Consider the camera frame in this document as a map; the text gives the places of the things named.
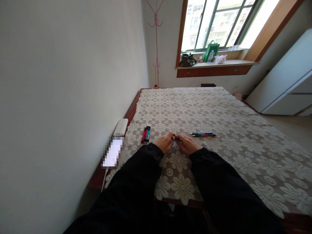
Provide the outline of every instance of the teal pen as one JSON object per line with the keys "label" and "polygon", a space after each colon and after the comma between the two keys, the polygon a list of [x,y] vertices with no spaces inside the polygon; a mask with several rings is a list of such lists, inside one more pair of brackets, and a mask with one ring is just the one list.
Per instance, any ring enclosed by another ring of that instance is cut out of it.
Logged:
{"label": "teal pen", "polygon": [[150,141],[150,124],[147,125],[146,139],[145,143],[147,144]]}

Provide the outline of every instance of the bottle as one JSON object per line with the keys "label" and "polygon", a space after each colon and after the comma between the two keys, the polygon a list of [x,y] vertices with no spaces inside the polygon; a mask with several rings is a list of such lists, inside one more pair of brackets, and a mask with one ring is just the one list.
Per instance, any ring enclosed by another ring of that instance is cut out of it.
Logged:
{"label": "bottle", "polygon": [[207,62],[207,64],[210,64],[210,63],[211,63],[211,60],[213,59],[214,55],[215,55],[214,50],[212,50],[211,53],[210,53],[210,55],[209,55],[209,57],[208,57],[208,62]]}

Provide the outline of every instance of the white cable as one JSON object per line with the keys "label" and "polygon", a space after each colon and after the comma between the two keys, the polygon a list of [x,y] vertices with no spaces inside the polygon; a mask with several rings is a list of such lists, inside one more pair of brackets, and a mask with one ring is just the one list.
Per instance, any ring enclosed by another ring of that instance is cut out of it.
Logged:
{"label": "white cable", "polygon": [[104,180],[103,180],[103,185],[102,185],[102,190],[101,190],[101,192],[103,192],[103,188],[104,188],[104,183],[105,183],[105,178],[106,178],[107,172],[108,172],[108,168],[107,168],[106,171],[105,171],[105,176],[104,176]]}

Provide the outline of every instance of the hand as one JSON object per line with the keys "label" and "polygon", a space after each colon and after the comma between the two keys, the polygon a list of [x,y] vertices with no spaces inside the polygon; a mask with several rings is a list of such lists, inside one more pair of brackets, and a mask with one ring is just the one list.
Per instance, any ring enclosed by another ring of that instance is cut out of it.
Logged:
{"label": "hand", "polygon": [[186,153],[187,155],[191,155],[192,153],[195,153],[197,150],[202,148],[202,146],[197,144],[197,142],[193,138],[185,134],[177,135],[175,137],[176,139],[182,140],[183,144],[181,144],[181,142],[179,141],[176,141],[176,143],[182,149],[182,151]]}
{"label": "hand", "polygon": [[157,145],[158,148],[160,148],[162,152],[166,154],[171,150],[175,136],[176,135],[174,133],[169,132],[166,135],[158,138],[158,140],[155,142],[155,145]]}

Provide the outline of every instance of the lace bedspread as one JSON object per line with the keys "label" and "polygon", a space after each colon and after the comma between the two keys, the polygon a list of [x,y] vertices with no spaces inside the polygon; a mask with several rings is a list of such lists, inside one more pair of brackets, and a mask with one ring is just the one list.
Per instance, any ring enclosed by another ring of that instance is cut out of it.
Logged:
{"label": "lace bedspread", "polygon": [[[216,137],[195,140],[231,164],[277,216],[312,215],[311,156],[224,88],[144,89],[136,108],[125,135],[124,161],[140,148],[147,124],[150,142],[169,131],[214,132]],[[161,167],[157,199],[178,199],[184,205],[202,200],[191,161],[176,143]],[[110,171],[105,187],[115,173]]]}

